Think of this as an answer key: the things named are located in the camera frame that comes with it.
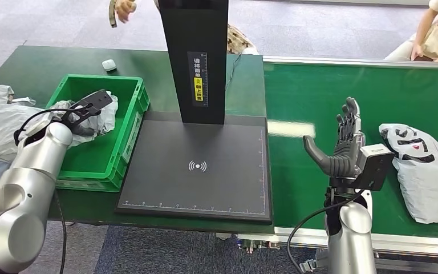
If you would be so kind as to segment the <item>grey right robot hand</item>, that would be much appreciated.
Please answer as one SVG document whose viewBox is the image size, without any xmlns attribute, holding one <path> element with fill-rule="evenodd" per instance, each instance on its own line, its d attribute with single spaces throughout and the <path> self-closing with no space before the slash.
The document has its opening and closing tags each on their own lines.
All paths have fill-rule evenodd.
<svg viewBox="0 0 438 274">
<path fill-rule="evenodd" d="M 312 136 L 303 136 L 303 145 L 322 172 L 331 178 L 355 178 L 360 174 L 358 153 L 365 144 L 361 130 L 360 108 L 353 97 L 348 97 L 342 113 L 336 116 L 337 139 L 332 155 L 320 150 Z"/>
</svg>

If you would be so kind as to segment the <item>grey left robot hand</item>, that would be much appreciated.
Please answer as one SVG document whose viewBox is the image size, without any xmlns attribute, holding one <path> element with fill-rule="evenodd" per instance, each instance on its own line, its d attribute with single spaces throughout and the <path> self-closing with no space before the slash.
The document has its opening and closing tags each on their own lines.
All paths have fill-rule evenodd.
<svg viewBox="0 0 438 274">
<path fill-rule="evenodd" d="M 55 103 L 55 108 L 62 109 L 72 109 L 76 103 L 72 100 L 61 100 Z M 71 112 L 67 117 L 64 116 L 67 114 L 67 111 L 58 111 L 58 117 L 60 117 L 61 123 L 65 124 L 73 134 L 79 136 L 93 136 L 95 134 L 95 130 L 90 126 L 90 123 L 86 120 L 81 121 L 78 120 L 81 118 L 81 113 L 79 112 Z"/>
</svg>

